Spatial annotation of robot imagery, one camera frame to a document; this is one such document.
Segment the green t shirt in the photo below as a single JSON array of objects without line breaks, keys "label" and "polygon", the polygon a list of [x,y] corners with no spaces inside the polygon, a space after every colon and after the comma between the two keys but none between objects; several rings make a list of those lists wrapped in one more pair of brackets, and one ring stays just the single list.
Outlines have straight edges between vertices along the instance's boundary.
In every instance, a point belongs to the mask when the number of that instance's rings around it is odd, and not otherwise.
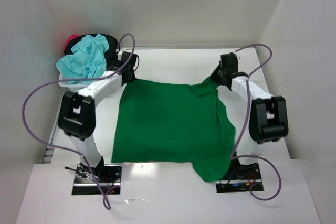
[{"label": "green t shirt", "polygon": [[192,164],[205,182],[225,176],[236,129],[210,79],[198,84],[135,80],[122,93],[111,160]]}]

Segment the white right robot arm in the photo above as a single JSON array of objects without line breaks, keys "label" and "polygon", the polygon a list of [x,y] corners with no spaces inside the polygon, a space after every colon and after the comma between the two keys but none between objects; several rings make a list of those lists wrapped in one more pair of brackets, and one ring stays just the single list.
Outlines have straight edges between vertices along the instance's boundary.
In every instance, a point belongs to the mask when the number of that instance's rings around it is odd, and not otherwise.
[{"label": "white right robot arm", "polygon": [[230,155],[232,171],[238,173],[257,163],[268,143],[277,142],[288,134],[286,100],[274,96],[249,79],[245,72],[238,71],[235,53],[223,54],[211,80],[227,87],[247,103],[243,128]]}]

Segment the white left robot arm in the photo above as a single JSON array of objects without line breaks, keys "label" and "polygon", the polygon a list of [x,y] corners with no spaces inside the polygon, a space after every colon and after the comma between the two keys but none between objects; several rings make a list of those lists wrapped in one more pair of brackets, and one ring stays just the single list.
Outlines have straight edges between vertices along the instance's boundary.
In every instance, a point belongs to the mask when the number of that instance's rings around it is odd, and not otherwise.
[{"label": "white left robot arm", "polygon": [[127,51],[118,53],[112,67],[103,73],[103,80],[94,81],[78,91],[66,91],[63,95],[58,117],[58,127],[63,130],[80,153],[78,172],[98,179],[107,173],[104,160],[94,141],[96,107],[106,97],[121,89],[124,84],[135,80],[135,70],[140,58]]}]

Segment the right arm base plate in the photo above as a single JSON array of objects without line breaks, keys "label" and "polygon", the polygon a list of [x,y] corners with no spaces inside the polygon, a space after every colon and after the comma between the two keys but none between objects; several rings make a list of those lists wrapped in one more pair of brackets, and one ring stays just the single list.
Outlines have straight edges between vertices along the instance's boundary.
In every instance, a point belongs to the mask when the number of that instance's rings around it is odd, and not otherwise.
[{"label": "right arm base plate", "polygon": [[257,163],[250,166],[242,166],[238,171],[231,167],[226,175],[216,182],[217,193],[238,193],[252,191],[264,191],[260,168]]}]

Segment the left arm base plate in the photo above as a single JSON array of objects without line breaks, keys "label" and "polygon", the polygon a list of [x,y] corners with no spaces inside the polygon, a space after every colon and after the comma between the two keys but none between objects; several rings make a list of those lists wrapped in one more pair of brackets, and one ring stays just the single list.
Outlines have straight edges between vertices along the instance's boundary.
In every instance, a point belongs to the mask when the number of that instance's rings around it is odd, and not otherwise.
[{"label": "left arm base plate", "polygon": [[[92,175],[81,164],[78,164],[75,171],[72,195],[99,195],[100,191],[93,181]],[[96,177],[104,193],[110,195],[119,195],[121,190],[122,164],[105,164],[105,174],[102,177]]]}]

